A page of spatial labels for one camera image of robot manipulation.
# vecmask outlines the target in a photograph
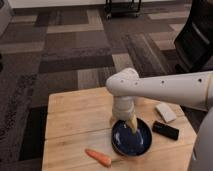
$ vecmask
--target white robot body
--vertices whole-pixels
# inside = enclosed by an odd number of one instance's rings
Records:
[[[125,121],[132,118],[134,96],[203,111],[212,108],[200,127],[189,170],[213,170],[213,72],[139,78],[134,69],[128,68],[111,76],[106,87],[114,95],[113,114]]]

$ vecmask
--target patterned carpet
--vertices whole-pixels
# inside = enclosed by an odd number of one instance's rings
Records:
[[[111,20],[103,6],[16,10],[0,38],[0,170],[41,169],[50,94],[104,86],[125,67],[176,73],[173,41],[189,10],[184,1],[144,3],[139,18]]]

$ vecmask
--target dark blue bowl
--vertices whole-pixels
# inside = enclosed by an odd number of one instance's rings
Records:
[[[152,143],[152,134],[145,122],[138,119],[138,129],[135,134],[125,121],[119,120],[112,128],[112,146],[114,150],[125,156],[144,154]]]

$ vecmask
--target wooden board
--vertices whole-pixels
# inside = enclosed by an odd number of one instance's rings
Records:
[[[136,100],[137,116],[150,128],[155,120],[162,121],[154,109],[158,103],[145,98]],[[196,134],[181,108],[169,105],[178,116],[170,125],[180,129],[179,140],[153,133],[152,146],[146,154],[127,158],[116,154],[111,146],[112,96],[105,88],[51,95],[43,170],[104,170],[85,154],[85,148],[110,155],[113,163],[109,170],[187,170]]]

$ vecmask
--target white sponge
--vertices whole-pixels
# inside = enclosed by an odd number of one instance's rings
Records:
[[[171,122],[177,118],[174,111],[166,103],[158,104],[156,109],[166,123]]]

